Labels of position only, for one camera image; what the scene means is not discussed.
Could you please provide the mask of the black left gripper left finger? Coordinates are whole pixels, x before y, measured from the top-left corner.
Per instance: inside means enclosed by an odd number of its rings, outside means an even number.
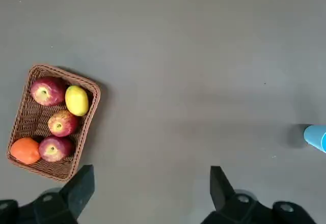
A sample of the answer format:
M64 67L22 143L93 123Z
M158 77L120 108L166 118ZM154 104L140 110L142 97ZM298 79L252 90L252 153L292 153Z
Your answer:
M1 200L1 223L78 223L94 191L94 167L84 165L58 192L44 193L24 206Z

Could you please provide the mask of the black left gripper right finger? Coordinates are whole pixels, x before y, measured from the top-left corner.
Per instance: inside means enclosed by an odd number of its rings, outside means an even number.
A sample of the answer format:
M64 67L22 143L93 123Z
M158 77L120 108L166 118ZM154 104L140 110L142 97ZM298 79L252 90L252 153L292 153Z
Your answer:
M210 168L209 190L215 210L202 223L315 223L298 204L278 201L268 208L246 193L236 193L220 166Z

